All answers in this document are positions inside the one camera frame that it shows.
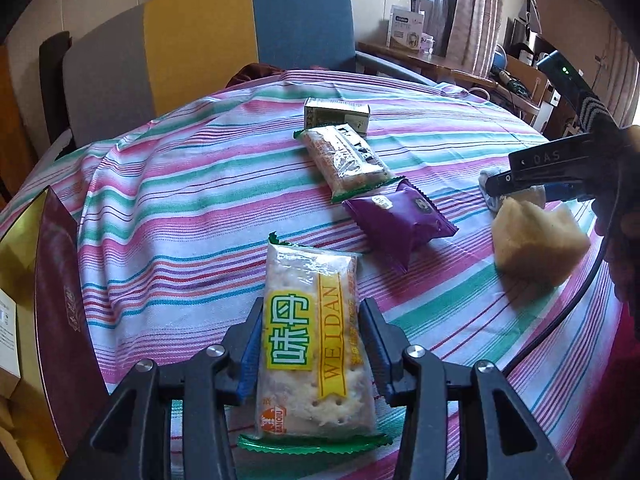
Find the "right hand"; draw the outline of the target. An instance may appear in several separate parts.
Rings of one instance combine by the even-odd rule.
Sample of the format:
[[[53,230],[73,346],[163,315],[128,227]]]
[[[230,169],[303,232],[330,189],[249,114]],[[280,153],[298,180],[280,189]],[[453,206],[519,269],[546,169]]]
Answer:
[[[611,235],[605,261],[614,283],[615,296],[628,304],[634,320],[634,336],[639,339],[639,126],[630,126],[629,169],[625,171],[626,198],[617,228]]]

